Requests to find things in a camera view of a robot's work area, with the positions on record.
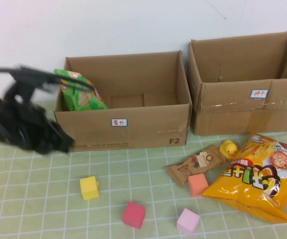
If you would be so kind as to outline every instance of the yellow rubber duck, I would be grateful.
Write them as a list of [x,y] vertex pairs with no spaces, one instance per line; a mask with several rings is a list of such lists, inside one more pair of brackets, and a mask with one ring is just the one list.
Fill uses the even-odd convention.
[[239,152],[237,145],[231,140],[225,141],[219,148],[220,152],[226,157],[226,159],[233,159],[233,157]]

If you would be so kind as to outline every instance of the cube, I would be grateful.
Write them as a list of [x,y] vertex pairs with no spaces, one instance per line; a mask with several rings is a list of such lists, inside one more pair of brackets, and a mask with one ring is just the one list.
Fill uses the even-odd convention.
[[96,181],[95,176],[82,178],[80,180],[80,189],[84,200],[99,197],[98,182]]
[[185,208],[177,221],[177,229],[189,236],[192,236],[199,223],[200,216]]
[[136,203],[129,202],[123,214],[124,224],[140,229],[145,217],[145,207]]
[[188,187],[191,197],[199,197],[209,187],[208,182],[203,173],[189,176]]

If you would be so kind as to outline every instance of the open cardboard box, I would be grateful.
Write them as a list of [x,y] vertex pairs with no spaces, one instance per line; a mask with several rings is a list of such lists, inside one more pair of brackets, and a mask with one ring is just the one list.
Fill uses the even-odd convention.
[[56,120],[74,151],[186,144],[192,103],[180,51],[67,57],[64,69],[89,79],[109,107],[70,112],[59,92]]
[[192,40],[196,135],[287,131],[287,32]]

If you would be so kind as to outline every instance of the red cube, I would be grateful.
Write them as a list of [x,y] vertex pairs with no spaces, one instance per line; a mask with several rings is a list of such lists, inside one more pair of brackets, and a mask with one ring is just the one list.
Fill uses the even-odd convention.
[[145,217],[145,207],[136,203],[129,202],[123,214],[124,224],[140,229]]

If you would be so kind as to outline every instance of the pink cube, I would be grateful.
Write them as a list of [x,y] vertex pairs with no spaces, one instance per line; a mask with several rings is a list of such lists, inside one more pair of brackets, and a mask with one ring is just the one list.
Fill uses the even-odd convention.
[[188,187],[191,196],[199,197],[209,187],[207,179],[204,174],[196,174],[188,177]]
[[177,221],[177,229],[192,236],[197,229],[199,222],[200,216],[185,208]]
[[145,217],[145,207],[129,202],[123,214],[124,224],[133,228],[142,228]]

